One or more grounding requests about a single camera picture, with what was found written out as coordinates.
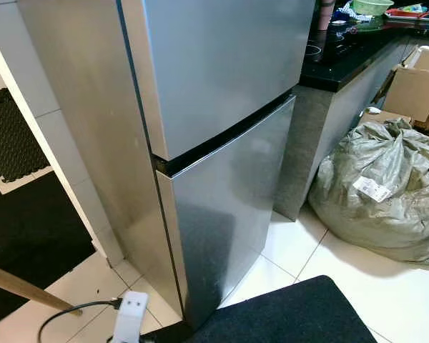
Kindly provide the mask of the grey-green woven sack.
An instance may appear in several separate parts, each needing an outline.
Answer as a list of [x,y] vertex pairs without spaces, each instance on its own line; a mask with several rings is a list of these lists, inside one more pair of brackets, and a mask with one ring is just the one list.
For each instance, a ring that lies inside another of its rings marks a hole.
[[429,265],[429,135],[401,118],[358,124],[320,161],[308,202],[343,241]]

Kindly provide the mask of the red tray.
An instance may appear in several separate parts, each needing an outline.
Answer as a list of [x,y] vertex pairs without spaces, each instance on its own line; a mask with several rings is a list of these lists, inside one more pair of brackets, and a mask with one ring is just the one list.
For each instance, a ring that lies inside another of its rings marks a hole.
[[413,21],[429,21],[428,12],[408,12],[399,9],[388,9],[385,11],[385,16],[389,19],[402,19]]

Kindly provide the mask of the brown cardboard box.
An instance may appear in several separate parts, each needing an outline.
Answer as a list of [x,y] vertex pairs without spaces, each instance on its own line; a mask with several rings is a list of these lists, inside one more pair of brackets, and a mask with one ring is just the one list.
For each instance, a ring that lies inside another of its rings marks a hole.
[[382,110],[408,116],[429,131],[429,46],[417,46],[394,66],[373,99]]

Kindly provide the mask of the black topped kitchen counter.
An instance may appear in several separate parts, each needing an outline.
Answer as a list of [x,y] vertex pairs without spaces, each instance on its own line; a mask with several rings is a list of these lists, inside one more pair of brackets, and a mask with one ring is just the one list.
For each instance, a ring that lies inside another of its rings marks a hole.
[[302,75],[292,88],[275,212],[299,218],[320,161],[358,124],[389,71],[417,46],[429,46],[429,24],[375,19],[310,32]]

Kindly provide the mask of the short silver fridge door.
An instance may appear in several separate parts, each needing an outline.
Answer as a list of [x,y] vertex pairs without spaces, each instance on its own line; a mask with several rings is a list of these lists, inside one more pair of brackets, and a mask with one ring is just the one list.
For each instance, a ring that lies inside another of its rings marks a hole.
[[120,0],[155,156],[200,146],[296,85],[315,0]]

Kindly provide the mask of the silver fridge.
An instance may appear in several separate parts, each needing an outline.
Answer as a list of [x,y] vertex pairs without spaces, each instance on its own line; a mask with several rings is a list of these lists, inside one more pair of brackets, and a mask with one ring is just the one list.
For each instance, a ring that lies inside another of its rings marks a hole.
[[19,0],[19,10],[127,261],[182,315],[119,2]]

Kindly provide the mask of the brown cylindrical container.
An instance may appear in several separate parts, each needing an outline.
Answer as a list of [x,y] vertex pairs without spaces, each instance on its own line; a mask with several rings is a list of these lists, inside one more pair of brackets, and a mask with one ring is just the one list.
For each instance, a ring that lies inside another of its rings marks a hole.
[[320,10],[316,29],[318,31],[326,31],[329,23],[332,21],[332,15],[335,13],[336,0],[320,0]]

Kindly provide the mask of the green plastic basket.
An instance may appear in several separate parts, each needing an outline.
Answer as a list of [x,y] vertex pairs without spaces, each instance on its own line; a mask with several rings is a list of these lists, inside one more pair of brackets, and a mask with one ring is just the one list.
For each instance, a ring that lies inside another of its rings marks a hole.
[[393,0],[351,0],[350,9],[364,16],[381,16],[393,4]]

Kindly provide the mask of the dark speckled doormat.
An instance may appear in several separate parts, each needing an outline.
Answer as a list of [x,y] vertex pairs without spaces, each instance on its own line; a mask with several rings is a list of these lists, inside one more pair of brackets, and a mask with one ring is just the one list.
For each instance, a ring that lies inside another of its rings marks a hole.
[[218,309],[185,343],[377,343],[331,277]]

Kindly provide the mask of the tall silver fridge door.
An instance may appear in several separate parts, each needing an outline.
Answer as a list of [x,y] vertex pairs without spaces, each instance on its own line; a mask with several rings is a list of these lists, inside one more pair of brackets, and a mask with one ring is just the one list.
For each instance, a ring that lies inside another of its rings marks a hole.
[[154,160],[182,316],[194,327],[264,248],[295,101],[284,94],[201,146]]

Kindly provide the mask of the black textured foam mat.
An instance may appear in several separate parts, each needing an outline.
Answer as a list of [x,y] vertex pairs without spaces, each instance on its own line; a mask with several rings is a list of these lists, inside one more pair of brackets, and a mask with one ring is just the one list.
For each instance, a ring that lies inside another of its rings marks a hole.
[[0,89],[0,177],[16,181],[50,166],[7,88]]

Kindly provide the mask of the black floor mat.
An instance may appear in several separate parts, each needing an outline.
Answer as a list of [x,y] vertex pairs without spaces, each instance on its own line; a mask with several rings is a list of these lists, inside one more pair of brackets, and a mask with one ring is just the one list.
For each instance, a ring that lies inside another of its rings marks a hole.
[[54,172],[0,193],[0,269],[45,289],[95,251]]

